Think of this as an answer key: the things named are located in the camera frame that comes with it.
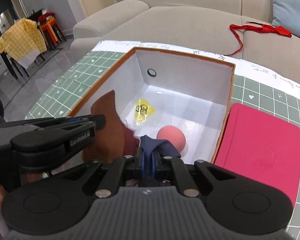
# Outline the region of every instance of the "black ring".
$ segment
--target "black ring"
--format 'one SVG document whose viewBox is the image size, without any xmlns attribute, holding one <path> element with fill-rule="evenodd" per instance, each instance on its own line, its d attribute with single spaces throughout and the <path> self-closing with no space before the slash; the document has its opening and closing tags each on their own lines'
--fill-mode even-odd
<svg viewBox="0 0 300 240">
<path fill-rule="evenodd" d="M 136 107 L 136 112 L 139 114 L 145 115 L 147 114 L 148 106 L 147 105 L 139 105 Z"/>
<path fill-rule="evenodd" d="M 148 75 L 149 75 L 150 77 L 155 77 L 155 76 L 157 75 L 156 71 L 155 71 L 154 69 L 152 69 L 152 68 L 149 68 L 149 69 L 147 70 L 147 73 L 148 73 Z"/>
</svg>

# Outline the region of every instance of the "metal screw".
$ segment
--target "metal screw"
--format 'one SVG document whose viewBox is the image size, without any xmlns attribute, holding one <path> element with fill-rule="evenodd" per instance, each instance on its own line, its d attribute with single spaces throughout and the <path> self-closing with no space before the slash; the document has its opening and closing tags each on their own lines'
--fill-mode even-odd
<svg viewBox="0 0 300 240">
<path fill-rule="evenodd" d="M 199 195 L 199 191 L 194 188 L 188 188 L 183 192 L 183 195 L 186 197 L 197 197 Z"/>
<path fill-rule="evenodd" d="M 111 191 L 107 189 L 99 189 L 95 194 L 99 198 L 107 198 L 111 196 Z"/>
</svg>

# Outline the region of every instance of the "yellow checkered cloth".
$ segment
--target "yellow checkered cloth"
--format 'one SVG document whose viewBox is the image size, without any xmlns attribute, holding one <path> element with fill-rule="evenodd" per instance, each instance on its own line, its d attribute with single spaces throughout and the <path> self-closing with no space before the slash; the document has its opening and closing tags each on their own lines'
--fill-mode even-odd
<svg viewBox="0 0 300 240">
<path fill-rule="evenodd" d="M 17 61 L 35 49 L 41 53 L 47 51 L 37 23 L 29 19 L 17 21 L 0 38 L 0 53 L 6 51 Z"/>
</svg>

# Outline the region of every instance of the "brown leather piece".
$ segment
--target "brown leather piece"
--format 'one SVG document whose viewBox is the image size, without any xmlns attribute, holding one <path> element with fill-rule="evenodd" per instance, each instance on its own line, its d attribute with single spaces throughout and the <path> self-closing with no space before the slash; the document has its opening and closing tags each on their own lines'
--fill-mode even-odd
<svg viewBox="0 0 300 240">
<path fill-rule="evenodd" d="M 125 127 L 115 109 L 114 90 L 104 94 L 91 107 L 91 115 L 103 114 L 106 125 L 96 130 L 95 141 L 82 152 L 84 162 L 101 160 L 103 163 L 112 163 L 116 158 L 131 154 L 135 155 L 139 140 L 133 137 L 133 131 Z"/>
</svg>

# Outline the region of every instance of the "gray tile floor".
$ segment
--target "gray tile floor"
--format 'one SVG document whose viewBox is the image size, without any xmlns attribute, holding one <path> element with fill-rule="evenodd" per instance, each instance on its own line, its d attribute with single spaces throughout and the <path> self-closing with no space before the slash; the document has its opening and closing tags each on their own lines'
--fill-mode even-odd
<svg viewBox="0 0 300 240">
<path fill-rule="evenodd" d="M 0 77 L 0 99 L 7 122 L 23 120 L 42 93 L 74 64 L 70 52 L 72 41 L 68 39 L 59 44 L 60 51 L 48 51 L 44 55 L 46 62 L 39 59 L 40 63 L 33 63 L 28 68 L 30 78 L 25 74 L 21 77 L 17 71 L 18 80 L 9 71 Z"/>
</svg>

